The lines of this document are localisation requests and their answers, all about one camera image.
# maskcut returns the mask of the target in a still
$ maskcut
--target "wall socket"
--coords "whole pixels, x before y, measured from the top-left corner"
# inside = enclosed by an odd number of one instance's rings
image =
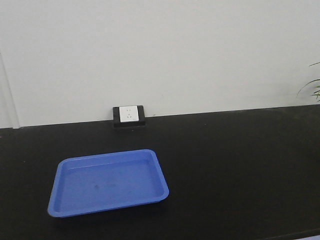
[[[139,121],[138,106],[120,106],[120,122],[137,122]]]
[[[144,106],[115,106],[113,126],[115,128],[142,127],[146,125]]]

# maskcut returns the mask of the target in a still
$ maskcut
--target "black countertop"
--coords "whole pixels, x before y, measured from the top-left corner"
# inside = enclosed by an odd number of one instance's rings
[[[320,105],[0,129],[1,240],[295,239],[320,234]],[[47,207],[64,159],[157,153],[160,203],[69,218]]]

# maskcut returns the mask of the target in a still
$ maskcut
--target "plant leaf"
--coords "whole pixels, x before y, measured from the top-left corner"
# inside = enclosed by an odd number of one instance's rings
[[[316,62],[316,63],[314,63],[314,64],[311,64],[311,65],[309,65],[309,67],[311,67],[311,66],[313,66],[313,65],[316,65],[316,64],[320,64],[320,62]]]
[[[314,83],[316,81],[320,81],[320,79],[316,79],[316,80],[312,80],[312,81],[308,82],[306,85],[304,85],[302,88],[300,88],[300,90],[298,91],[298,93],[296,95],[298,95],[301,92],[301,90],[304,89],[307,85]]]
[[[316,93],[318,93],[318,94],[320,94],[320,90],[318,90],[318,91],[315,91],[313,94],[316,94]]]

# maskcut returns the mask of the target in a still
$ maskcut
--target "white wall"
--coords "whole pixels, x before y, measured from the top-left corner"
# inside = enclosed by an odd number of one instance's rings
[[[1,0],[22,126],[315,103],[319,0]]]
[[[12,126],[9,119],[5,98],[3,96],[2,91],[0,91],[0,129],[10,128],[10,127]]]

